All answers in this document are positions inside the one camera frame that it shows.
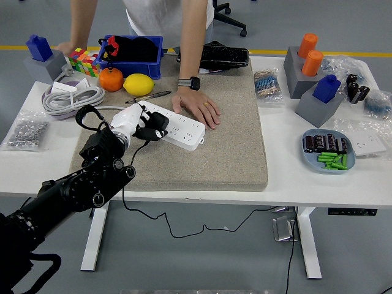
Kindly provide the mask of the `person's right hand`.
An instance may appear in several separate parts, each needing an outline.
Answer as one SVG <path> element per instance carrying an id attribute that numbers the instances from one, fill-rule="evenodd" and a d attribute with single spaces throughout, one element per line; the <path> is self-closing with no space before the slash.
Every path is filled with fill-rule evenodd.
<path id="1" fill-rule="evenodd" d="M 71 41 L 60 43 L 55 47 L 56 50 L 63 52 L 64 56 L 70 56 L 78 48 Z"/>

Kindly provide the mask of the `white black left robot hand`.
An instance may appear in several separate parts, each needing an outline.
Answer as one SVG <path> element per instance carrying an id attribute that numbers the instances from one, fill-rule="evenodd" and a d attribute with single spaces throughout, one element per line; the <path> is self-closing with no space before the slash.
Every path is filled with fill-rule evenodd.
<path id="1" fill-rule="evenodd" d="M 114 115 L 111 126 L 112 132 L 127 146 L 132 137 L 158 141 L 164 138 L 168 131 L 169 119 L 159 112 L 151 112 L 146 106 L 133 104 Z"/>

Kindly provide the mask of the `person's left hand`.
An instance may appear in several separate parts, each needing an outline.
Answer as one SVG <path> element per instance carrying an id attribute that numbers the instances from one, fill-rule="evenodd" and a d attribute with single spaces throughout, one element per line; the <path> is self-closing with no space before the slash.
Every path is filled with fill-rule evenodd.
<path id="1" fill-rule="evenodd" d="M 173 111 L 181 113 L 182 108 L 190 111 L 195 119 L 205 127 L 214 130 L 221 123 L 221 110 L 215 101 L 211 100 L 204 92 L 188 87 L 179 86 L 171 99 Z"/>

